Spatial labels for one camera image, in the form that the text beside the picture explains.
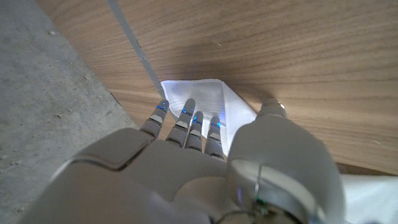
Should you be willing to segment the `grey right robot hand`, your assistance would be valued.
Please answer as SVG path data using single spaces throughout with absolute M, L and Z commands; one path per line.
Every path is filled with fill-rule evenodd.
M 227 156 L 218 117 L 186 101 L 166 139 L 169 104 L 120 129 L 54 174 L 22 223 L 343 223 L 345 196 L 326 146 L 268 99 Z

